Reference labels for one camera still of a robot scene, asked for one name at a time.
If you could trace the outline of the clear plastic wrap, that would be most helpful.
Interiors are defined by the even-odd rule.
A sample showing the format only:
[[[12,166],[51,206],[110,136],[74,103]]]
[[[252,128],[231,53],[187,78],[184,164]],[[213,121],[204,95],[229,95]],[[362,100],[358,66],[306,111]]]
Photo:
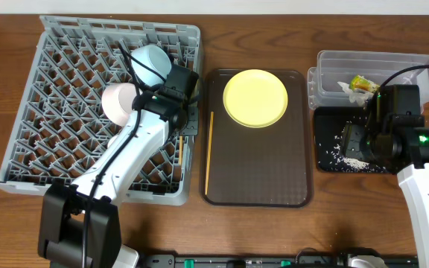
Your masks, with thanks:
[[[349,96],[349,101],[356,103],[358,106],[364,106],[373,97],[371,92],[363,89],[350,89],[347,83],[338,82],[337,84]]]

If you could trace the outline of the black rectangular waste tray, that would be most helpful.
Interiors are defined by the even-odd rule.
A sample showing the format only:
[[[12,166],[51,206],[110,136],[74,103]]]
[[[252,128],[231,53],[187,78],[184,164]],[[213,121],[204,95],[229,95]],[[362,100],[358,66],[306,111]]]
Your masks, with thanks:
[[[340,135],[347,123],[364,125],[367,121],[367,114],[362,108],[355,107],[335,107],[320,106],[314,110],[314,140]]]

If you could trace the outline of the green orange snack wrapper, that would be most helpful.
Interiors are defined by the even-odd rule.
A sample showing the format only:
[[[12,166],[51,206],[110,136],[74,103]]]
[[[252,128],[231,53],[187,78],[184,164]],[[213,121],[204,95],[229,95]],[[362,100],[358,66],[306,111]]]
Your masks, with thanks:
[[[378,84],[360,75],[356,75],[349,84],[349,88],[353,91],[363,90],[371,93],[376,92],[379,87],[380,86]]]

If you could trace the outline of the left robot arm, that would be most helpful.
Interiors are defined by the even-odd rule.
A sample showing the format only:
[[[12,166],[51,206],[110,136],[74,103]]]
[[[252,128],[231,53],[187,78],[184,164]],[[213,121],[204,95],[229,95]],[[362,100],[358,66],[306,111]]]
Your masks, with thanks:
[[[149,158],[186,128],[199,75],[174,65],[164,83],[136,92],[127,125],[72,184],[51,185],[42,201],[37,252],[62,267],[136,267],[121,241],[118,207]]]

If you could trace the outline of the wooden chopstick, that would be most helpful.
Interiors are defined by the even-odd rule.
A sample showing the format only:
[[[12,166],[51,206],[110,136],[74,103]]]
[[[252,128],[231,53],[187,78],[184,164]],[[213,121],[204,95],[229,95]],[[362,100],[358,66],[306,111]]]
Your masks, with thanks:
[[[182,166],[182,155],[183,155],[183,137],[179,136],[179,165]]]
[[[206,157],[206,176],[205,176],[205,190],[204,194],[208,196],[209,191],[209,174],[210,174],[210,164],[211,164],[211,154],[212,154],[212,136],[213,136],[213,126],[214,126],[214,112],[210,112],[210,121],[209,121],[209,132],[208,132],[208,145],[207,145],[207,157]]]

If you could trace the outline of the light blue bowl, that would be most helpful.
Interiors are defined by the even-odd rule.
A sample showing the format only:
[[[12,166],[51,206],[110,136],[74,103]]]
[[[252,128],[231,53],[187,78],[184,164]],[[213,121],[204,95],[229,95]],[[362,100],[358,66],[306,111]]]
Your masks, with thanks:
[[[171,71],[168,55],[157,45],[146,45],[131,52],[133,70],[147,86],[164,84]]]

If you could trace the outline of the clear plastic waste bin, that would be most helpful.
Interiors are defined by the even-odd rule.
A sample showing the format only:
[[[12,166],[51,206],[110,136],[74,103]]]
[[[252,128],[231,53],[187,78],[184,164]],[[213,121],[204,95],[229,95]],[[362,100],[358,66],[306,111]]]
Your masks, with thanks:
[[[357,107],[337,84],[349,84],[356,76],[380,85],[404,68],[429,65],[427,54],[401,54],[372,51],[329,51],[317,55],[317,65],[308,69],[308,105]]]

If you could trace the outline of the dark brown serving tray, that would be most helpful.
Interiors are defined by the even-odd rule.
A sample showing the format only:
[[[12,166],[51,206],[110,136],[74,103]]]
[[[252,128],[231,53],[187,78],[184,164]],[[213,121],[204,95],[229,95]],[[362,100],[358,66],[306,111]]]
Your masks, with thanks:
[[[210,112],[214,112],[208,196],[212,205],[301,208],[313,195],[311,125],[305,78],[275,70],[286,86],[287,110],[274,124],[244,127],[229,117],[223,90],[236,69],[215,69],[206,78],[204,119],[207,157]]]

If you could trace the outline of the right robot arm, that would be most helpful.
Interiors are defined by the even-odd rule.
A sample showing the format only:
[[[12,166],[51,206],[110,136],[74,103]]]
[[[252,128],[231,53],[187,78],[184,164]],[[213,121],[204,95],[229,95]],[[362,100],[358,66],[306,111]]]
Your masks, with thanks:
[[[419,266],[429,267],[429,128],[416,85],[381,86],[363,125],[347,124],[342,154],[396,175],[407,202]]]

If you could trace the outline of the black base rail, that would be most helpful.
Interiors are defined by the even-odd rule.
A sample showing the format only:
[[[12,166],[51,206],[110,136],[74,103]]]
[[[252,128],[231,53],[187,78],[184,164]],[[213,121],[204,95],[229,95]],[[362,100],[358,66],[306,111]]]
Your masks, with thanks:
[[[328,256],[316,252],[303,252],[297,256],[176,256],[147,255],[137,267],[142,268],[268,268],[268,267],[347,267],[346,256]]]

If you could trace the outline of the white cup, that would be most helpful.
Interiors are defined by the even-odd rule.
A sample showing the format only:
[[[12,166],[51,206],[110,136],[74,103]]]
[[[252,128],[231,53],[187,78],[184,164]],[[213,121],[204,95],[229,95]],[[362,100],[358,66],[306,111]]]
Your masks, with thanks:
[[[108,142],[107,142],[107,148],[109,148],[113,142],[117,139],[118,135],[114,135]]]

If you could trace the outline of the yellow round plate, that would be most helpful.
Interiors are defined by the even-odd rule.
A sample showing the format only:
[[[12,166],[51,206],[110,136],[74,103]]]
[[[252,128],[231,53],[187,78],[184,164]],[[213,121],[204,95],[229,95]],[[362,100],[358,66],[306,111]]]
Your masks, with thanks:
[[[249,69],[229,79],[223,105],[229,117],[244,127],[268,127],[287,110],[287,89],[271,72]]]

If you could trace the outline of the white pink-rimmed bowl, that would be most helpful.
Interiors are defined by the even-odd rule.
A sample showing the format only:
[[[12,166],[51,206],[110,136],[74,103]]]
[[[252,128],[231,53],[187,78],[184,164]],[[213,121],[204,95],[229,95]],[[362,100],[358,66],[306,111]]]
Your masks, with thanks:
[[[105,88],[101,104],[104,114],[114,124],[125,126],[132,112],[132,103],[137,96],[132,83],[114,83]]]

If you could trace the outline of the rice food scraps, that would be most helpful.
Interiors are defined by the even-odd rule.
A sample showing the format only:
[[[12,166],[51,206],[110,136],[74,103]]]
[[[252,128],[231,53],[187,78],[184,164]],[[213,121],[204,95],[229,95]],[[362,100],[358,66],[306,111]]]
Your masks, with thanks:
[[[325,172],[338,173],[386,173],[384,167],[347,158],[340,152],[342,138],[340,135],[330,136],[316,141],[317,167]]]

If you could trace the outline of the grey plastic dishwasher rack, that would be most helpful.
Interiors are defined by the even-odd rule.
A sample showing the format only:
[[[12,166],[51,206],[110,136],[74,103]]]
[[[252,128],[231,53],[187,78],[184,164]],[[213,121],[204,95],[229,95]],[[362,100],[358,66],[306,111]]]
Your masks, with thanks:
[[[0,169],[0,189],[42,196],[69,185],[104,153],[119,127],[101,97],[130,81],[123,53],[154,44],[176,64],[200,72],[203,49],[194,25],[42,16],[44,32]]]

